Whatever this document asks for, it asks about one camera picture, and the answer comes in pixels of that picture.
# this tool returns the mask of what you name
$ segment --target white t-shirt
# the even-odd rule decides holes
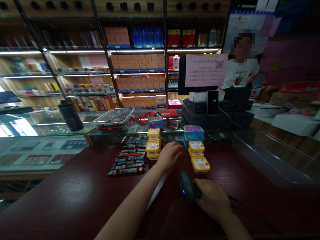
[[[259,72],[259,63],[256,58],[248,58],[243,63],[237,63],[234,59],[228,61],[226,77],[224,78],[222,89],[231,86],[245,87],[250,74],[256,75]]]

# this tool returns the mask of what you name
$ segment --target qr code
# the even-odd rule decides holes
[[[216,68],[223,68],[223,61],[217,61],[217,67]]]

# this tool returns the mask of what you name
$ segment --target barcode scanner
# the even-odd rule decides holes
[[[201,190],[194,182],[192,182],[189,174],[186,171],[181,171],[179,173],[178,181],[180,190],[188,201],[194,202],[196,198],[202,198]]]

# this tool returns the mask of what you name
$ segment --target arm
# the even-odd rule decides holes
[[[251,83],[253,80],[255,80],[259,74],[260,74],[260,72],[258,72],[258,73],[255,74],[255,75],[251,75],[251,76],[248,78],[247,85],[248,85],[249,83]]]
[[[206,179],[194,179],[202,191],[202,198],[196,199],[200,208],[216,220],[229,240],[252,240],[239,218],[232,212],[230,201],[222,187]]]
[[[170,142],[162,149],[157,163],[121,203],[95,240],[135,237],[155,188],[163,173],[176,162],[181,148],[177,142]]]

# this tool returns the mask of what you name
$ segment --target monitor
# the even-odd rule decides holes
[[[21,100],[11,91],[0,92],[0,104],[21,102]]]
[[[178,77],[178,94],[185,95],[190,92],[207,92],[217,90],[218,86],[212,87],[186,87],[186,56],[180,57],[179,62],[179,77]]]

